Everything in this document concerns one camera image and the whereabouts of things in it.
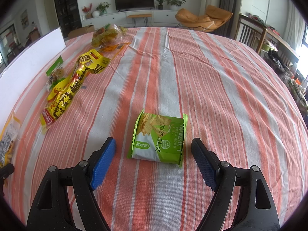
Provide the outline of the orange snack bag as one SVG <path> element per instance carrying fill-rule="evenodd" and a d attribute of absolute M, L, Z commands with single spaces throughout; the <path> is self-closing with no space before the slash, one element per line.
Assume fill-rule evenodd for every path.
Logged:
<path fill-rule="evenodd" d="M 101 54 L 117 53 L 130 45 L 130 42 L 119 43 L 115 45 L 102 46 L 98 52 Z"/>

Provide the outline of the white tv cabinet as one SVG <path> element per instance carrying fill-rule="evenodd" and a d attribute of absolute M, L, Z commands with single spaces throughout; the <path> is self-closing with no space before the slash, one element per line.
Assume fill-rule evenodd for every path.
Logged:
<path fill-rule="evenodd" d="M 177 11 L 174 10 L 134 10 L 127 12 L 116 12 L 102 16 L 85 19 L 82 26 L 94 25 L 99 29 L 108 23 L 116 24 L 126 28 L 135 27 L 176 27 L 179 22 L 175 19 Z"/>

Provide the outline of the red flower vase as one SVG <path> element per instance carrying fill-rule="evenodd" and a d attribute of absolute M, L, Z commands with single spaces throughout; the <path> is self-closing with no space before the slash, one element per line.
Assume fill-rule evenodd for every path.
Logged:
<path fill-rule="evenodd" d="M 86 19 L 90 19 L 92 17 L 92 3 L 88 7 L 84 6 L 82 8 L 82 12 L 85 14 Z"/>

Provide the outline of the green cracker packet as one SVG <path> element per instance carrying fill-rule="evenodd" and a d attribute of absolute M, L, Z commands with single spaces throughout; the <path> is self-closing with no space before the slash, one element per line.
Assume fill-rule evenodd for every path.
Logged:
<path fill-rule="evenodd" d="M 182 167 L 188 116 L 162 116 L 141 111 L 135 122 L 129 159 Z"/>

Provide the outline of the orange lounge chair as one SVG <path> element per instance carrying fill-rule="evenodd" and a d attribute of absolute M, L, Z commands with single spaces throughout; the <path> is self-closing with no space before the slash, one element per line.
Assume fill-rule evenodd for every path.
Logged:
<path fill-rule="evenodd" d="M 208 5 L 204 15 L 197 16 L 182 8 L 175 15 L 175 19 L 186 28 L 201 32 L 213 32 L 227 23 L 232 16 L 232 12 Z"/>

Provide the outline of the brown cardboard box on floor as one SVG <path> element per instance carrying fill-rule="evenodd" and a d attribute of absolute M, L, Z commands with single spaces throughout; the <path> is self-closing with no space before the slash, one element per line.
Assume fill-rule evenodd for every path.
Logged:
<path fill-rule="evenodd" d="M 85 27 L 78 28 L 78 29 L 71 31 L 68 34 L 68 38 L 73 39 L 73 38 L 76 38 L 76 37 L 79 37 L 81 35 L 91 33 L 91 32 L 94 32 L 94 31 L 95 31 L 94 25 L 85 26 Z"/>

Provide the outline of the clear bag mixed snacks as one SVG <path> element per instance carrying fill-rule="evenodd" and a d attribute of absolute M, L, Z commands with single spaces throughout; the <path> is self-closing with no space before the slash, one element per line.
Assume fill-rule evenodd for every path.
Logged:
<path fill-rule="evenodd" d="M 128 28 L 108 23 L 93 33 L 91 45 L 98 48 L 119 43 L 126 35 L 127 30 Z"/>

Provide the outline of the potted green plant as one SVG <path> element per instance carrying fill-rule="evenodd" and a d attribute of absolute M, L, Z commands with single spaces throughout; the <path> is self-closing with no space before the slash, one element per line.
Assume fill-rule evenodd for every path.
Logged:
<path fill-rule="evenodd" d="M 170 10 L 178 11 L 186 0 L 165 0 L 165 2 L 170 6 Z"/>

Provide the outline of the yellow chicken snack bag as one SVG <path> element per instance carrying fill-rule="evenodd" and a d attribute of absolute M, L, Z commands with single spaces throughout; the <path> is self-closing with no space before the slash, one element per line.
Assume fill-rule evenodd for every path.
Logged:
<path fill-rule="evenodd" d="M 48 103 L 40 115 L 43 134 L 67 110 L 76 93 L 82 87 L 86 76 L 103 72 L 110 61 L 110 58 L 103 56 L 96 49 L 91 49 L 78 57 L 72 72 L 55 85 L 47 97 Z"/>

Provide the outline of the striped orange tablecloth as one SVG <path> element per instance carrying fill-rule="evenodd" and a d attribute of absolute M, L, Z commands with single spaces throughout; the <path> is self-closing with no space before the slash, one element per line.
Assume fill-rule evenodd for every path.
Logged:
<path fill-rule="evenodd" d="M 252 49 L 234 40 L 175 28 L 136 28 L 100 74 L 90 74 L 68 110 L 42 134 L 46 70 L 58 56 L 72 69 L 91 49 L 90 34 L 52 53 L 50 44 L 21 65 L 34 77 L 12 110 L 20 121 L 15 172 L 5 198 L 21 221 L 49 166 L 86 160 L 106 138 L 116 153 L 95 191 L 112 230 L 195 230 L 213 192 L 191 154 L 191 141 L 231 165 L 260 167 L 283 224 L 307 192 L 307 127 L 288 88 Z M 141 111 L 188 116 L 183 165 L 129 159 Z"/>

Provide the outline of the yellow-edged egg snack bag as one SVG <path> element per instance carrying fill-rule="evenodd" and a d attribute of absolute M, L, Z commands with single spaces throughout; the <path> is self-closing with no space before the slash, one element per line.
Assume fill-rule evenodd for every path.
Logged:
<path fill-rule="evenodd" d="M 11 113 L 1 132 L 1 168 L 12 160 L 14 143 L 17 139 L 19 129 L 20 120 L 15 116 L 15 113 Z"/>

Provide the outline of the green-top brown snack bag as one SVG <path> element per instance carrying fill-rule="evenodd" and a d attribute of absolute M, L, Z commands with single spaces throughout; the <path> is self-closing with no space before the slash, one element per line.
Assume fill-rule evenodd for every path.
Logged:
<path fill-rule="evenodd" d="M 46 82 L 46 89 L 50 92 L 55 85 L 64 80 L 65 70 L 63 67 L 64 61 L 61 56 L 51 65 L 51 67 L 46 71 L 46 76 L 48 80 Z"/>

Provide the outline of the dark wooden chair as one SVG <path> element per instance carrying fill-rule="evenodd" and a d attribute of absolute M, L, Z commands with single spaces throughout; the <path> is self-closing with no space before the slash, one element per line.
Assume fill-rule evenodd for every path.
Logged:
<path fill-rule="evenodd" d="M 234 39 L 260 54 L 268 29 L 262 23 L 239 14 Z"/>

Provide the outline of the dark glass cabinet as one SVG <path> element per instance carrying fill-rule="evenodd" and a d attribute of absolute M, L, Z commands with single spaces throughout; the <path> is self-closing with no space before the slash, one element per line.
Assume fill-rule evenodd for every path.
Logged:
<path fill-rule="evenodd" d="M 55 11 L 64 38 L 81 28 L 81 19 L 77 0 L 54 0 Z"/>

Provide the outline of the white cardboard box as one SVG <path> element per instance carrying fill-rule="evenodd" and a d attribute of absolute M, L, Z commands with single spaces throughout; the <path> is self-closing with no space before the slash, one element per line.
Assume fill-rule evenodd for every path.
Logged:
<path fill-rule="evenodd" d="M 24 49 L 1 73 L 1 128 L 28 84 L 64 48 L 57 28 Z"/>

